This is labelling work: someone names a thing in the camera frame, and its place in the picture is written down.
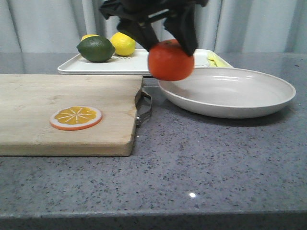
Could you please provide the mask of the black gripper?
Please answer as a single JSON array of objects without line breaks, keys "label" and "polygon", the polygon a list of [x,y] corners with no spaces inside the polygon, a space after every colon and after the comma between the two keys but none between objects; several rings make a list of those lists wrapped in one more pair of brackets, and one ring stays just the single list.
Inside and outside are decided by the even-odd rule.
[{"label": "black gripper", "polygon": [[147,51],[159,40],[151,24],[166,18],[164,28],[179,42],[188,56],[198,47],[194,26],[194,8],[207,5],[206,0],[106,0],[99,11],[108,19],[120,18],[117,30],[141,45]]}]

